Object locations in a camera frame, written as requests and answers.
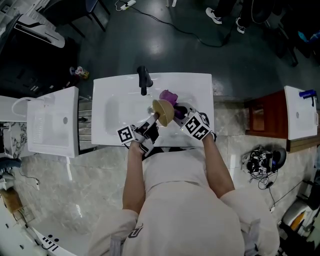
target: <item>black and white shoe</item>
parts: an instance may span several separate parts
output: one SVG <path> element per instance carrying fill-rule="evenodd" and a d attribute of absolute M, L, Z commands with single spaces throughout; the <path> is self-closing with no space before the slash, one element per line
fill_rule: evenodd
<path fill-rule="evenodd" d="M 205 10 L 206 15 L 208 15 L 215 24 L 222 24 L 222 18 L 221 17 L 216 17 L 215 11 L 212 10 L 211 8 L 207 8 Z"/>
<path fill-rule="evenodd" d="M 241 18 L 239 17 L 239 18 L 237 18 L 237 19 L 235 20 L 235 24 L 238 26 L 238 27 L 236 28 L 236 30 L 237 30 L 239 33 L 241 33 L 241 34 L 244 34 L 246 28 L 245 28 L 244 26 L 240 26 L 240 25 L 239 25 L 238 21 L 239 21 L 240 19 L 241 19 Z"/>

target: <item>person's right arm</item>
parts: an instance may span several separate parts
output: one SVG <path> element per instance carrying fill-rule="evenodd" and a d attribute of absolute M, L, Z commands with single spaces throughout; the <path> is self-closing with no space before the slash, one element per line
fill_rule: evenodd
<path fill-rule="evenodd" d="M 235 190 L 229 171 L 211 133 L 202 140 L 205 153 L 206 178 L 218 198 Z"/>

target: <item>power plug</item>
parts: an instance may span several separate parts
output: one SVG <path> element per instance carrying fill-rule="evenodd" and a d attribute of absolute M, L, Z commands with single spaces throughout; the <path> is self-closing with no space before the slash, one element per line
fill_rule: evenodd
<path fill-rule="evenodd" d="M 133 6 L 136 2 L 137 1 L 135 1 L 135 0 L 130 0 L 127 4 L 122 5 L 120 8 L 121 8 L 121 10 L 125 11 L 130 6 Z"/>

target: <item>black pants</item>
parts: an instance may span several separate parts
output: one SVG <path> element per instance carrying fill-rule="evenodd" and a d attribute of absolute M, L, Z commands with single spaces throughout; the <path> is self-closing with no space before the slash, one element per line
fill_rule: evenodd
<path fill-rule="evenodd" d="M 216 17 L 224 17 L 231 13 L 237 0 L 220 0 L 218 7 L 214 10 L 214 15 Z M 251 18 L 251 5 L 252 0 L 243 0 L 243 6 L 241 11 L 241 16 L 238 24 L 242 27 L 249 27 Z"/>

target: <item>shirt logo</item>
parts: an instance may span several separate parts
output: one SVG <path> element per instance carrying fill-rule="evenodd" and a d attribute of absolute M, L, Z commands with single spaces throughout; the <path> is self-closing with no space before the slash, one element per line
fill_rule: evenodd
<path fill-rule="evenodd" d="M 144 228 L 144 224 L 142 223 L 141 226 L 136 227 L 134 230 L 130 232 L 130 234 L 128 235 L 128 238 L 136 238 L 143 228 Z"/>

